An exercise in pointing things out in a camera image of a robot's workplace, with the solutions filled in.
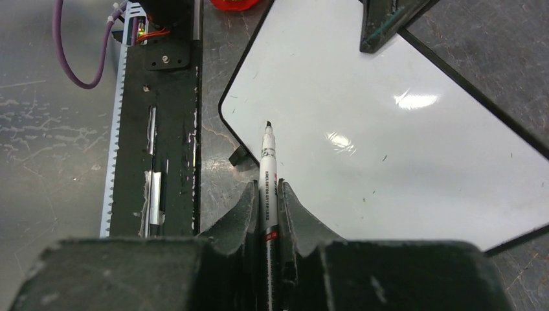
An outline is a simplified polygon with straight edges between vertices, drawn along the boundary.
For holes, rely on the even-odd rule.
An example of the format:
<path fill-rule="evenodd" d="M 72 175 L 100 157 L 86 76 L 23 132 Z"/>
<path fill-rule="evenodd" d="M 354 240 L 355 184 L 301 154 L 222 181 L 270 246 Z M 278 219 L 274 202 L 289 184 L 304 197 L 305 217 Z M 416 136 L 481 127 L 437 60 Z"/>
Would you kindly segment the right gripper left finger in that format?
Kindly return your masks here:
<path fill-rule="evenodd" d="M 62 240 L 35 261 L 12 310 L 254 310 L 258 184 L 194 237 Z"/>

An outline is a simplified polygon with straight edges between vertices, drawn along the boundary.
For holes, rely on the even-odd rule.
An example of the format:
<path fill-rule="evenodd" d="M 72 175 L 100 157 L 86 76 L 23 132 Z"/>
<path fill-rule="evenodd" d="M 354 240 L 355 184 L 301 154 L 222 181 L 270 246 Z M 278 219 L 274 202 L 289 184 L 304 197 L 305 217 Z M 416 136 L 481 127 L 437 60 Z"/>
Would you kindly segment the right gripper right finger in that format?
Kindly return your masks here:
<path fill-rule="evenodd" d="M 284 310 L 510 310 L 490 260 L 455 240 L 347 240 L 278 184 Z"/>

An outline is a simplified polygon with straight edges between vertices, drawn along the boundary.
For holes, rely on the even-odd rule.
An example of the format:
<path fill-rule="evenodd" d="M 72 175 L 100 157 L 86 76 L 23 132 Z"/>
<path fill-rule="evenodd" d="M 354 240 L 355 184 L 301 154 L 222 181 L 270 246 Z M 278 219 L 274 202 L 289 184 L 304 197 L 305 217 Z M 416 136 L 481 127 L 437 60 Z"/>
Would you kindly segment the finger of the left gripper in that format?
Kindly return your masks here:
<path fill-rule="evenodd" d="M 363 0 L 359 50 L 376 53 L 389 39 L 438 0 Z"/>

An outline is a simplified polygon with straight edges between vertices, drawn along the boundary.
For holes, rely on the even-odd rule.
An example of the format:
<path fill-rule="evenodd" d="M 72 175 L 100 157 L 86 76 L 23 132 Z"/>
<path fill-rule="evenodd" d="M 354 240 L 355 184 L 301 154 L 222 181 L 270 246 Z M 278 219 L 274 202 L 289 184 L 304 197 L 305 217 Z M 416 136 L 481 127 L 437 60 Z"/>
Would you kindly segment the white marker pen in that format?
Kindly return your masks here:
<path fill-rule="evenodd" d="M 262 247 L 262 310 L 280 310 L 278 278 L 278 195 L 276 143 L 271 122 L 266 122 L 260 157 L 260 245 Z"/>

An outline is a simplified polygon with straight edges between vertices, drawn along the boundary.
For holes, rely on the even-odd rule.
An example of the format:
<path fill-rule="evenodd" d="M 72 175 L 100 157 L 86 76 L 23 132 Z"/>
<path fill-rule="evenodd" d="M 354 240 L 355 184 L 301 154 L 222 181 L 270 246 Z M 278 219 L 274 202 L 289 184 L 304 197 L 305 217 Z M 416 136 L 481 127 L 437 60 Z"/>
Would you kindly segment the white whiteboard black frame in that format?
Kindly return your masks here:
<path fill-rule="evenodd" d="M 219 104 L 255 158 L 349 240 L 548 232 L 548 160 L 401 36 L 360 52 L 358 1 L 275 1 Z"/>

